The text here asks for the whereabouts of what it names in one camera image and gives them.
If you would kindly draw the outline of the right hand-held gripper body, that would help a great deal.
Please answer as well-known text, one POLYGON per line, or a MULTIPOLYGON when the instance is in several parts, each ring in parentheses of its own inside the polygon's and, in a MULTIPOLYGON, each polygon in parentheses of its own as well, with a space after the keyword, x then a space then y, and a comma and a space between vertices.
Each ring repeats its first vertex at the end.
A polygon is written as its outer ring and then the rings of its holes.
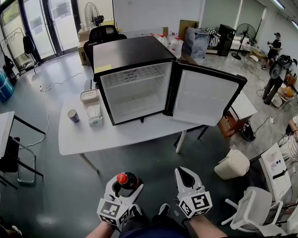
POLYGON ((179 193, 177 199, 178 207, 188 219, 206 214, 213 206, 210 192, 203 188, 179 193))

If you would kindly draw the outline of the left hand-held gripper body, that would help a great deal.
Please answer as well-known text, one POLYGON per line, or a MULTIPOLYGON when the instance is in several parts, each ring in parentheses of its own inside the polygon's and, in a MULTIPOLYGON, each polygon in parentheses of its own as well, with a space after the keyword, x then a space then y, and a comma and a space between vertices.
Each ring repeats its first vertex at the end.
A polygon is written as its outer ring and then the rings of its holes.
POLYGON ((101 221, 119 228, 129 218, 136 198, 105 194, 99 201, 97 215, 101 221))

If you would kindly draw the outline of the dark bottle with red cap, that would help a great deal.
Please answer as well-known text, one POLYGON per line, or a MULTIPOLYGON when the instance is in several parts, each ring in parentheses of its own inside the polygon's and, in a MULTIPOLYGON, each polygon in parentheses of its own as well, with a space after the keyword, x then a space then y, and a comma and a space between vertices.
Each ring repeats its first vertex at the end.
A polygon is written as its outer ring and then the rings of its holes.
POLYGON ((116 196, 130 196, 141 184, 140 179, 131 172, 119 173, 113 185, 116 196))

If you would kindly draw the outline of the black mini fridge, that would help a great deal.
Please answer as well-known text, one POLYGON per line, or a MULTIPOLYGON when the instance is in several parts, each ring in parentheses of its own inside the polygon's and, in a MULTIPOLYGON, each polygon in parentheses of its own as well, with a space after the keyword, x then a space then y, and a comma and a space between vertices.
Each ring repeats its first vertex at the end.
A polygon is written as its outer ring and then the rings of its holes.
POLYGON ((241 75, 178 60, 153 36, 95 45, 93 67, 113 125, 162 113, 214 126, 247 83, 241 75))

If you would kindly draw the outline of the person's left forearm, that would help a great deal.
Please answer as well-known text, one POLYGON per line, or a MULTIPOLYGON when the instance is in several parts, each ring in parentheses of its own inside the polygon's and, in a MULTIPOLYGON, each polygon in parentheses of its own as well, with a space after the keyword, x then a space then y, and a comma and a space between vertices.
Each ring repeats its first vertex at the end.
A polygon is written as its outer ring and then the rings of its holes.
POLYGON ((111 238, 115 227, 109 223, 101 222, 86 238, 111 238))

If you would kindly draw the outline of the person's right forearm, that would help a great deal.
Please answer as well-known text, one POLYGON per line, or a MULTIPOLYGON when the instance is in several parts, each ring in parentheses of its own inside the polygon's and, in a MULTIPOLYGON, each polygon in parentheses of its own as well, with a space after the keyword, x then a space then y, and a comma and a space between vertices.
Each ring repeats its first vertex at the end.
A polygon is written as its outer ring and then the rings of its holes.
POLYGON ((191 218, 189 223, 198 238, 225 238, 227 235, 213 225, 204 215, 191 218))

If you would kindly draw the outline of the person's left shoe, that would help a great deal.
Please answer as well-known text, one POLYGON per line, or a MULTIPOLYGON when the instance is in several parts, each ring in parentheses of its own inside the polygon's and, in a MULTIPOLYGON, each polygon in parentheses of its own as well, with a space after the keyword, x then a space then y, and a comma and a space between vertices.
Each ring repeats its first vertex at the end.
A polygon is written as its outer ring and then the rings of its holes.
POLYGON ((131 208, 131 216, 129 221, 142 221, 143 220, 143 213, 138 204, 134 204, 131 208))

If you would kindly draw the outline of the person's shoe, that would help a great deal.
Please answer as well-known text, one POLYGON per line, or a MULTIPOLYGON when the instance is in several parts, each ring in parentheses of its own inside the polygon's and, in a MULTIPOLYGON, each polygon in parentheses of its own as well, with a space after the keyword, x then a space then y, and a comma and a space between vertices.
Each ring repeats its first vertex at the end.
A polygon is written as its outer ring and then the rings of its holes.
POLYGON ((143 213, 138 204, 134 204, 131 208, 131 216, 129 221, 142 221, 143 220, 143 213))
POLYGON ((170 220, 169 217, 170 206, 167 203, 161 205, 159 213, 152 218, 153 224, 163 224, 170 220))

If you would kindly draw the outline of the person's right shoe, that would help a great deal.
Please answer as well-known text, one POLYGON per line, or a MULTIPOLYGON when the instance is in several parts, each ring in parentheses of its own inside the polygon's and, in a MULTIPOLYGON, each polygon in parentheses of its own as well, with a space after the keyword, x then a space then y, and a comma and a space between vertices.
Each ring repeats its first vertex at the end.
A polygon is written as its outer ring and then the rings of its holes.
POLYGON ((161 205, 159 213, 152 218, 153 224, 163 224, 170 220, 169 217, 170 206, 167 203, 161 205))

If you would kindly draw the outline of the cream waste bin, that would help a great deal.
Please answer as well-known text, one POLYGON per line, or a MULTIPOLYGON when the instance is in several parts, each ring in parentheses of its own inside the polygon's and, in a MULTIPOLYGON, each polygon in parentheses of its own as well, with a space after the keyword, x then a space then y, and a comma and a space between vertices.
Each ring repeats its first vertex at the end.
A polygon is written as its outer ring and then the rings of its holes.
POLYGON ((250 167, 249 159, 239 150, 230 149, 224 159, 214 167, 215 173, 223 180, 244 176, 250 167))

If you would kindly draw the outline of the person's navy shorts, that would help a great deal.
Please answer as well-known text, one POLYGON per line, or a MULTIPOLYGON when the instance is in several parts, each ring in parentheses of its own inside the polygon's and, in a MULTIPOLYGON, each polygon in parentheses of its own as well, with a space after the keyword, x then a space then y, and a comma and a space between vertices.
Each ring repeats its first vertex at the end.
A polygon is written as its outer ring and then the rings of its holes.
POLYGON ((118 238, 190 238, 190 236, 178 225, 170 226, 164 223, 152 223, 150 225, 146 222, 130 219, 118 238))

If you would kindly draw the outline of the white plastic chair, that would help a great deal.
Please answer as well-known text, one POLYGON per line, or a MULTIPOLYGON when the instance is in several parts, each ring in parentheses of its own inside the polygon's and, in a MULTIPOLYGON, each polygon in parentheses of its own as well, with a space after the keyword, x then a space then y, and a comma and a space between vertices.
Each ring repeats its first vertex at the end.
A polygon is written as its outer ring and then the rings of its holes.
POLYGON ((276 225, 284 203, 273 203, 272 195, 259 187, 250 186, 236 204, 230 199, 225 203, 236 209, 228 219, 221 222, 229 224, 231 229, 245 233, 260 233, 264 237, 286 236, 287 233, 276 225))

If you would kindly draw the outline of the brown wooden cabinet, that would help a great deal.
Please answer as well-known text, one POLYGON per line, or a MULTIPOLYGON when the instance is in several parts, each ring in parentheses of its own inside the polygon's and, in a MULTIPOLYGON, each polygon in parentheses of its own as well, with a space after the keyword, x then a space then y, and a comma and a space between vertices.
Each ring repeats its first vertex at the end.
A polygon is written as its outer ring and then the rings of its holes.
POLYGON ((233 108, 229 108, 225 115, 221 118, 218 123, 218 127, 223 134, 224 138, 230 138, 238 132, 239 119, 233 108))

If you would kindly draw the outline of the white tissue packet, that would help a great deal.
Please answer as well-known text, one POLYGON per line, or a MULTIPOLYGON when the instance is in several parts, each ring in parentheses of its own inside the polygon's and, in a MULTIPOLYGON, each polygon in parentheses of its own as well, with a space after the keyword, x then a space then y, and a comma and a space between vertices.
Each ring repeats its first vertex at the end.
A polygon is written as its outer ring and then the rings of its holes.
POLYGON ((88 124, 92 126, 103 126, 103 115, 100 105, 89 106, 87 108, 88 124))

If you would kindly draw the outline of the blue paper cup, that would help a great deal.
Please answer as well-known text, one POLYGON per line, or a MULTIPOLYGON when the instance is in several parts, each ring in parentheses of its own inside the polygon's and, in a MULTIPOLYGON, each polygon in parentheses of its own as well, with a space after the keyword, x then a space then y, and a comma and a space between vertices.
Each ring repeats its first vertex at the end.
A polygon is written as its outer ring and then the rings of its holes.
POLYGON ((71 109, 68 111, 68 118, 74 123, 79 122, 79 116, 75 109, 71 109))

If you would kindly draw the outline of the white desk with papers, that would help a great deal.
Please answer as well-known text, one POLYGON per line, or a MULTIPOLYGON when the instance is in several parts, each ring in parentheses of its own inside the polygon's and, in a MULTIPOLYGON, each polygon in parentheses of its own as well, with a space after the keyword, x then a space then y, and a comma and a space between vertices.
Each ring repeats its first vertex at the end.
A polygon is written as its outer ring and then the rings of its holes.
POLYGON ((277 143, 260 155, 261 164, 269 192, 275 201, 282 201, 291 188, 288 168, 277 143))

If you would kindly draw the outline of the grey lunch box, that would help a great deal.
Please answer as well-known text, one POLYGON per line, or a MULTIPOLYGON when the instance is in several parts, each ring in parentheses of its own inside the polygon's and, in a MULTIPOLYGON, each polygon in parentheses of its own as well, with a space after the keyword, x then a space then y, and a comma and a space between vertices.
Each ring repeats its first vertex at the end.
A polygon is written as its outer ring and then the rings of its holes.
POLYGON ((98 101, 99 93, 97 89, 89 89, 81 92, 80 100, 83 104, 93 103, 98 101))

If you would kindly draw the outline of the brown cardboard box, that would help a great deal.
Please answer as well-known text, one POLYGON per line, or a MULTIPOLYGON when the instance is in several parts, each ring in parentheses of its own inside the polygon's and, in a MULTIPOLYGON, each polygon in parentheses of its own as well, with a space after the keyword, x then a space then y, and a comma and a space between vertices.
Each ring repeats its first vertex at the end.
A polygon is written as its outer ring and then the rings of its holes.
POLYGON ((77 50, 78 50, 78 54, 79 54, 79 57, 80 57, 80 60, 81 60, 81 64, 82 65, 91 65, 90 63, 90 60, 89 60, 89 57, 85 51, 85 47, 87 48, 87 52, 90 53, 91 51, 91 48, 90 46, 93 45, 94 42, 91 42, 89 40, 89 35, 90 35, 90 31, 88 30, 80 30, 78 32, 78 47, 77 47, 77 50))

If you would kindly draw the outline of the blue plastic bag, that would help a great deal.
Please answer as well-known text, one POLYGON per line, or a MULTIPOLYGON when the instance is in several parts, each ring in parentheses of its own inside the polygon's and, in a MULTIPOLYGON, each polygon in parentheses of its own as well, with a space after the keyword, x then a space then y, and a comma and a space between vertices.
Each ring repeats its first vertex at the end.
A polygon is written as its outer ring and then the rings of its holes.
POLYGON ((205 57, 210 36, 201 28, 188 27, 185 34, 184 51, 192 59, 203 59, 205 57))

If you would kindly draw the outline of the grey round appliance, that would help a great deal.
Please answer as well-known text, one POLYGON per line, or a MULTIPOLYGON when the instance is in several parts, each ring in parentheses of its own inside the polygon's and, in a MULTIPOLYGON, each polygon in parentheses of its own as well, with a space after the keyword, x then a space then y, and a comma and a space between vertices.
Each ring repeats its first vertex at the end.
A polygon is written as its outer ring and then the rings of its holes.
POLYGON ((292 65, 292 59, 288 55, 280 55, 271 65, 269 75, 271 79, 276 79, 283 71, 288 71, 292 65))

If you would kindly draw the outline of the black cabinet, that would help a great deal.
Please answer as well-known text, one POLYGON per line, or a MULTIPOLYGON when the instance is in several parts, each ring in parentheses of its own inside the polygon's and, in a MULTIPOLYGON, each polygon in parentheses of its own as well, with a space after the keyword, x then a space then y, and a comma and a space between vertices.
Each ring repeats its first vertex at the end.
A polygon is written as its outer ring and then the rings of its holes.
POLYGON ((236 30, 221 24, 219 27, 220 42, 218 46, 218 55, 227 57, 234 40, 236 30))

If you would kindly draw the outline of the black white striped bag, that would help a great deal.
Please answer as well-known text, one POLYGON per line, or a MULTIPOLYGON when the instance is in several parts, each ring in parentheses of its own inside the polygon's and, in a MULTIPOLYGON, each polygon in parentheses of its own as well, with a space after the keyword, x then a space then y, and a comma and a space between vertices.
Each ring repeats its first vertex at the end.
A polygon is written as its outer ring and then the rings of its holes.
POLYGON ((210 39, 209 39, 209 46, 210 47, 216 47, 221 39, 221 34, 217 32, 214 28, 212 27, 206 27, 205 32, 208 33, 210 39))

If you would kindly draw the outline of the blue wrapped package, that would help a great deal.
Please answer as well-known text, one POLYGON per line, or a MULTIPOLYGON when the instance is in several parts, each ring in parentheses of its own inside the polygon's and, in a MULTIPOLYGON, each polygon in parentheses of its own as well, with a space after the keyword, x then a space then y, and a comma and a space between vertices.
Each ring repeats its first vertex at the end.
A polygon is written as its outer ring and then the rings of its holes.
POLYGON ((7 101, 14 92, 14 87, 12 86, 10 80, 8 79, 5 71, 0 68, 0 102, 7 101))

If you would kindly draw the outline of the black office chair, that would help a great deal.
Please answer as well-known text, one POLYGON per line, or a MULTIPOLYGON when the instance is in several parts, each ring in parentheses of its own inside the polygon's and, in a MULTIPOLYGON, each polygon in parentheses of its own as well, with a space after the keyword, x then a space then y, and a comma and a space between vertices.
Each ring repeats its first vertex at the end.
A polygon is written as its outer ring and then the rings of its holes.
POLYGON ((107 42, 127 39, 124 34, 119 34, 114 25, 103 25, 90 31, 89 39, 84 43, 83 49, 93 68, 93 46, 107 42))

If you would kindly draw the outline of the flat cardboard sheet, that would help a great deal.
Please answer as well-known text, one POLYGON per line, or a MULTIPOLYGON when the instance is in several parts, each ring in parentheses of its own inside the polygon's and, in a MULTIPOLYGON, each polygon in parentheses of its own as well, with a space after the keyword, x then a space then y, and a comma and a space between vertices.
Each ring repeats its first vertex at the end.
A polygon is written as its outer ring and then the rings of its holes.
POLYGON ((193 20, 180 20, 179 23, 179 30, 178 30, 178 36, 179 38, 184 41, 186 36, 186 30, 188 27, 191 28, 198 28, 199 21, 193 21, 193 20))

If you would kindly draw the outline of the black standing fan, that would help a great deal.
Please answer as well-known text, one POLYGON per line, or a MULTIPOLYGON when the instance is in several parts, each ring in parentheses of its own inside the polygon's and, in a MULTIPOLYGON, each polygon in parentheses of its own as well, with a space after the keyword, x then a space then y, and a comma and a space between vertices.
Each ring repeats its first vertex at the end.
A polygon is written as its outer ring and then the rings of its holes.
POLYGON ((235 36, 239 40, 239 47, 236 53, 232 53, 231 55, 237 59, 241 60, 241 57, 239 55, 241 48, 244 44, 250 44, 253 45, 255 43, 255 38, 256 38, 256 31, 255 29, 248 23, 242 23, 240 24, 236 31, 235 31, 235 36))

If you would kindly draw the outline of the black coat rack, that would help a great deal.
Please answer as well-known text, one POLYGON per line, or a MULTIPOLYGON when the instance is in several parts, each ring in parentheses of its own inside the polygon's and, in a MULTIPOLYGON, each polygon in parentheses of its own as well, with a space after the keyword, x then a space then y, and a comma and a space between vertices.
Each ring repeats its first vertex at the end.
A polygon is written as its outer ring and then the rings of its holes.
POLYGON ((19 74, 24 74, 30 70, 34 70, 41 65, 40 59, 36 57, 36 47, 29 35, 25 35, 20 27, 14 29, 3 40, 0 41, 0 49, 2 53, 3 47, 6 47, 13 57, 13 63, 18 69, 19 74), (17 49, 14 49, 18 55, 13 55, 13 50, 10 47, 13 43, 17 43, 17 49))

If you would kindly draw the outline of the silver standing fan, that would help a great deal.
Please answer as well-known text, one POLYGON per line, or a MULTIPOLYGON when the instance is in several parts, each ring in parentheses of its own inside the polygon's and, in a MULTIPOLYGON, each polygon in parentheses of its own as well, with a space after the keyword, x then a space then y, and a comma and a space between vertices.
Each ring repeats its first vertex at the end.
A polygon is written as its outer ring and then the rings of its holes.
POLYGON ((95 4, 88 2, 84 8, 85 24, 88 31, 100 26, 104 21, 104 16, 100 15, 95 4))

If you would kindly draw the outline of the glass entrance door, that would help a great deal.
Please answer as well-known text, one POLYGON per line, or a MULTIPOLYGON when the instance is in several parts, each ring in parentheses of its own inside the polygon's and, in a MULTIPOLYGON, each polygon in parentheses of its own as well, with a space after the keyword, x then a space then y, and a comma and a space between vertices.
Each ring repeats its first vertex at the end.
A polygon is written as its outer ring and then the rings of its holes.
POLYGON ((40 62, 77 51, 77 0, 17 0, 23 27, 40 62))

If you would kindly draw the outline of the white side table black frame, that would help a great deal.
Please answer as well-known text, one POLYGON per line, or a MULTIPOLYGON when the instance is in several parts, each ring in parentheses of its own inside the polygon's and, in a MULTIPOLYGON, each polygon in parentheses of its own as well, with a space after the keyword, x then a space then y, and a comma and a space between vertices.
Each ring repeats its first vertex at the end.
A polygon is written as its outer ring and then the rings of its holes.
POLYGON ((14 121, 18 121, 21 124, 43 135, 46 135, 46 132, 22 120, 21 118, 15 115, 15 112, 7 112, 0 114, 0 183, 4 186, 10 185, 14 189, 17 189, 17 187, 11 182, 9 182, 7 179, 5 179, 1 175, 1 173, 16 173, 17 181, 20 184, 25 185, 35 184, 36 177, 43 177, 43 174, 36 170, 36 155, 29 148, 29 146, 21 144, 19 137, 12 137, 10 135, 14 121), (33 165, 31 167, 20 160, 20 149, 25 149, 31 154, 33 158, 33 165), (32 180, 22 180, 20 176, 20 168, 24 168, 30 171, 33 174, 32 180))

